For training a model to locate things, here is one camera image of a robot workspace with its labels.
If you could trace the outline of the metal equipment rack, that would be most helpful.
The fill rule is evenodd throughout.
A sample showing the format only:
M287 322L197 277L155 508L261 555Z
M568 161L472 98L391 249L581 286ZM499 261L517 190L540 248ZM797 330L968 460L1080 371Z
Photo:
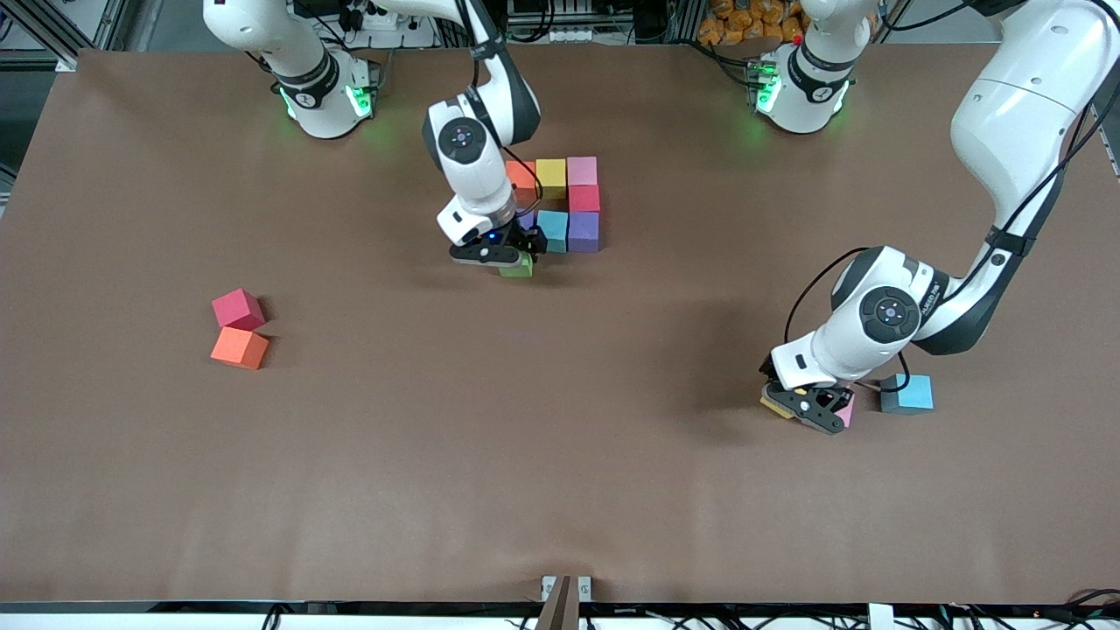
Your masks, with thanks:
M637 41L634 0L500 0L501 24L521 43L608 46Z

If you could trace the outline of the light purple foam cube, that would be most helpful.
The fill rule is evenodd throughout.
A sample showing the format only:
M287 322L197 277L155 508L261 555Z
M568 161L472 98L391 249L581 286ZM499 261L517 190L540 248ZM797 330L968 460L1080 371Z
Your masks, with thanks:
M600 213L569 212L564 243L571 254L597 254L601 249Z

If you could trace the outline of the aluminium frame profile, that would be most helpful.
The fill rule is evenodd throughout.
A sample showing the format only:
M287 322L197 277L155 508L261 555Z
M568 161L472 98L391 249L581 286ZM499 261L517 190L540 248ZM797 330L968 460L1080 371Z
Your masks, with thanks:
M1095 127L1081 133L1105 147L1120 182L1120 0L1055 0L1047 13L1055 39L1048 55L1060 65L1054 83L1075 110L1095 115Z
M0 72L72 72L84 49L127 47L144 0L0 0Z

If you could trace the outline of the bag of orange items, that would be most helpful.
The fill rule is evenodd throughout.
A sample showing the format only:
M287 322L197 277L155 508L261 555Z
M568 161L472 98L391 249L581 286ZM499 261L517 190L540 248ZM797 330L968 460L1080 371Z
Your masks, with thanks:
M812 24L800 0L704 0L696 40L704 46L753 39L800 43Z

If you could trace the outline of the white power strip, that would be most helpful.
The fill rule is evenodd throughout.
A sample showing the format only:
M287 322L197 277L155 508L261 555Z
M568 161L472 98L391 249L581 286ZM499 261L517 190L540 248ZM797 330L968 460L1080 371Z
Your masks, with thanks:
M375 0L339 0L343 40L363 49L431 49L441 40L431 17L389 11Z

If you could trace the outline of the brown table cover sheet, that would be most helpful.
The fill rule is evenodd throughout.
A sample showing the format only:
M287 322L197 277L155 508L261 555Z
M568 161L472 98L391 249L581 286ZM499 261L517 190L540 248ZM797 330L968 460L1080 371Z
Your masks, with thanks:
M827 436L759 365L836 256L952 274L992 223L949 119L988 46L884 46L788 136L676 47L520 48L524 158L592 155L605 248L452 263L399 53L337 141L232 53L88 53L0 219L0 599L1064 602L1120 589L1120 182L1071 164L935 411ZM211 302L260 300L256 370Z

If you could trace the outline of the metal bracket with brown post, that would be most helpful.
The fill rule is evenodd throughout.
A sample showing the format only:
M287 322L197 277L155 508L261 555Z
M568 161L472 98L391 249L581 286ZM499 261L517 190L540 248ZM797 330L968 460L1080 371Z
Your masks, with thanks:
M592 602L592 577L545 575L541 578L541 601L535 630L585 630L581 606Z

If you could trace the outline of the blue foam cube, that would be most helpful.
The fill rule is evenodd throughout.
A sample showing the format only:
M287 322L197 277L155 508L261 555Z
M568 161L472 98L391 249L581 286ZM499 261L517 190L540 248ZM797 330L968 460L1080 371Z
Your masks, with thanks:
M536 211L536 226L545 238L548 254L564 254L568 251L567 238L569 215L564 211Z
M894 374L879 386L879 407L885 414L915 416L935 410L931 376Z

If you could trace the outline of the orange foam cube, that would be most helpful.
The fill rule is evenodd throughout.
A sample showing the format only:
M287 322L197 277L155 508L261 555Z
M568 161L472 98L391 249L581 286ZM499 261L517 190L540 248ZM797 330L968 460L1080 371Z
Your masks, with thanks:
M536 176L535 161L521 161L508 159L507 167L508 182L513 187L515 204L524 210L536 203Z
M263 365L270 341L255 331L223 326L209 356L223 364L256 370Z

